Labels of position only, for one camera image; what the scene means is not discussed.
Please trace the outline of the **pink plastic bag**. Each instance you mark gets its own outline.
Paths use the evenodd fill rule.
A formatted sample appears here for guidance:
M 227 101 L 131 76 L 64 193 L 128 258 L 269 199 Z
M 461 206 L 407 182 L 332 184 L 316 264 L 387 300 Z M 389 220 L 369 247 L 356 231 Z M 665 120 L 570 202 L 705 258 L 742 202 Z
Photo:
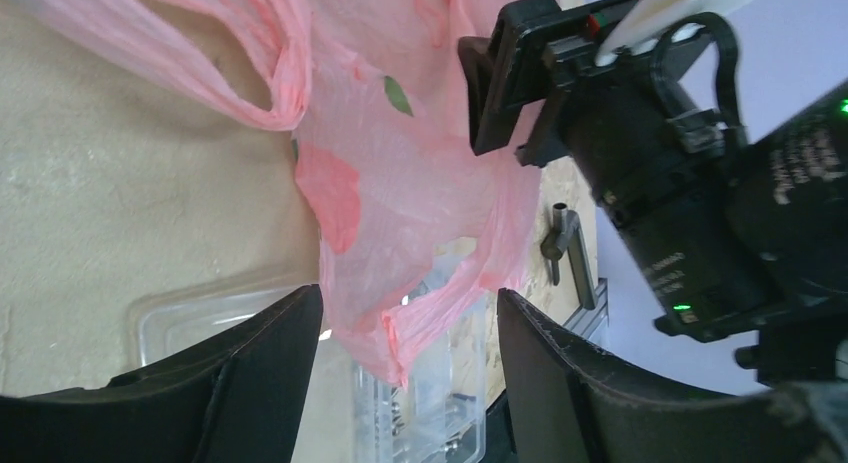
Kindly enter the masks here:
M 521 282 L 540 173 L 457 43 L 515 0 L 1 0 L 1 388 L 97 387 L 128 306 L 279 266 L 392 383 Z

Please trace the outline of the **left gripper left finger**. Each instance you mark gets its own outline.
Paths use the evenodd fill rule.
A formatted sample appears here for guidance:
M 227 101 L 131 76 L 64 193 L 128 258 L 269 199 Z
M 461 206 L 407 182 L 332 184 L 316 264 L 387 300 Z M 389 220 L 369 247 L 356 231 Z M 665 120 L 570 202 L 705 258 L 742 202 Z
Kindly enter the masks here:
M 99 389 L 1 400 L 5 462 L 288 462 L 323 316 L 307 285 Z

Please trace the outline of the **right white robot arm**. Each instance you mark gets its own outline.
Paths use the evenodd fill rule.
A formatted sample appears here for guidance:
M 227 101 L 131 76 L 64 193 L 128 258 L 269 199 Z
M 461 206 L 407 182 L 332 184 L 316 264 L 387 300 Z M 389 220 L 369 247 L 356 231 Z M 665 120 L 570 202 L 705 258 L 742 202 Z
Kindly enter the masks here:
M 655 327 L 735 352 L 759 382 L 847 379 L 847 87 L 757 142 L 726 14 L 753 0 L 503 6 L 459 39 L 470 146 L 523 166 L 572 158 L 663 308 Z

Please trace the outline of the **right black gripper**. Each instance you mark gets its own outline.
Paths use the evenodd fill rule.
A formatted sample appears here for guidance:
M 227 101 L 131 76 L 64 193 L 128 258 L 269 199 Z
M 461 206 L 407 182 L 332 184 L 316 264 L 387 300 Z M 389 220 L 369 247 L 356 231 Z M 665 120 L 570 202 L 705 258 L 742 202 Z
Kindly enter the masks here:
M 489 39 L 466 36 L 457 54 L 465 76 L 469 142 L 475 156 L 507 147 L 520 113 L 542 105 L 519 144 L 524 165 L 572 157 L 581 169 L 663 164 L 658 99 L 646 57 L 629 44 L 603 44 L 633 22 L 645 0 L 600 0 L 563 10 L 554 0 L 505 5 Z

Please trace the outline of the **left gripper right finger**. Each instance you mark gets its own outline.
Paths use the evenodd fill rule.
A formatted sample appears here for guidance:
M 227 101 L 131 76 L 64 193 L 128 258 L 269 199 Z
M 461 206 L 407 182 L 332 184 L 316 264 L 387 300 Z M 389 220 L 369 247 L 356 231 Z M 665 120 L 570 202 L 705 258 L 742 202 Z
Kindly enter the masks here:
M 683 384 L 570 332 L 520 294 L 497 296 L 521 462 L 843 462 L 847 387 L 788 383 L 746 396 Z

